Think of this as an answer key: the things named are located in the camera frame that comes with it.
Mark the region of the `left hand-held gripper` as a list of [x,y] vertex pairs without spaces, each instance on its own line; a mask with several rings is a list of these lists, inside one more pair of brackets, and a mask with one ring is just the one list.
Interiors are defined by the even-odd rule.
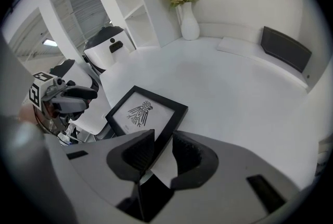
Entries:
[[96,99],[94,89],[66,84],[61,77],[47,72],[33,74],[34,82],[29,89],[29,102],[38,126],[46,133],[58,135],[67,130],[70,113],[78,113],[88,108],[88,102]]

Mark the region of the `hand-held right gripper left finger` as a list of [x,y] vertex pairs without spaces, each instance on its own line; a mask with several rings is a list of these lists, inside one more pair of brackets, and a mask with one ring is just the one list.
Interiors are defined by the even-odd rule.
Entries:
[[78,223],[149,222],[140,180],[154,150],[153,130],[61,147],[66,192]]

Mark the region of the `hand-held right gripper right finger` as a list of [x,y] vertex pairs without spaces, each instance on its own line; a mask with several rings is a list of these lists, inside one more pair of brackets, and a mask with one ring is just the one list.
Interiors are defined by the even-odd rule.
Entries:
[[180,165],[155,224],[257,224],[299,193],[282,172],[238,145],[173,133]]

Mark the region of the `black framed picture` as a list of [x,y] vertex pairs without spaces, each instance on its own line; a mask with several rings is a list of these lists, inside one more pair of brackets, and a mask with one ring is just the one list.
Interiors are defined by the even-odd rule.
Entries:
[[164,150],[187,111],[186,105],[133,86],[106,115],[106,120],[116,136],[154,130],[154,150],[147,164],[149,168]]

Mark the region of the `person's left forearm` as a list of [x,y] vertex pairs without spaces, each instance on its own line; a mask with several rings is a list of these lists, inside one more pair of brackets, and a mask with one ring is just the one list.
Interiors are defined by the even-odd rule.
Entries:
[[22,105],[18,114],[18,119],[20,121],[26,121],[37,125],[37,119],[34,113],[34,106],[28,103]]

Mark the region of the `white desk with drawers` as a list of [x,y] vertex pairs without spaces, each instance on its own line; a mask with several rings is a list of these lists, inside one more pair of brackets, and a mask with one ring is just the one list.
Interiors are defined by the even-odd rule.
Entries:
[[[333,133],[332,40],[315,0],[199,0],[199,38],[185,40],[182,9],[166,0],[101,0],[126,26],[135,51],[100,76],[111,106],[139,86],[184,104],[180,130],[251,150],[304,189],[312,184],[318,143]],[[263,27],[312,52],[306,90],[283,74],[217,51],[223,37],[257,44]]]

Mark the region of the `white vase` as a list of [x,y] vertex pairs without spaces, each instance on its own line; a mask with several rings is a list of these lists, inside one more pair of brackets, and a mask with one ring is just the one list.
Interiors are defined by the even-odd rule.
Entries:
[[193,41],[199,38],[200,28],[199,24],[192,11],[192,3],[186,2],[181,6],[182,9],[182,23],[181,33],[185,40]]

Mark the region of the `white flat riser board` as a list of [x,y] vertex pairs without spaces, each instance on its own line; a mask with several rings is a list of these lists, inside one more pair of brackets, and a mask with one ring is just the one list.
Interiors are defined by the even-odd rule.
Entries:
[[302,73],[292,68],[285,62],[266,54],[263,48],[257,44],[235,38],[223,37],[216,50],[257,61],[266,67],[269,67],[276,72],[285,75],[298,85],[302,86],[304,89],[307,90],[309,88]]

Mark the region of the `black tissue box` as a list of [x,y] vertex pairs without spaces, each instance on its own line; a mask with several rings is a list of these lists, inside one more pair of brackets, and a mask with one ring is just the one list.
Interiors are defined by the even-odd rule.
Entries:
[[260,45],[271,55],[302,73],[312,52],[293,38],[267,26],[263,27]]

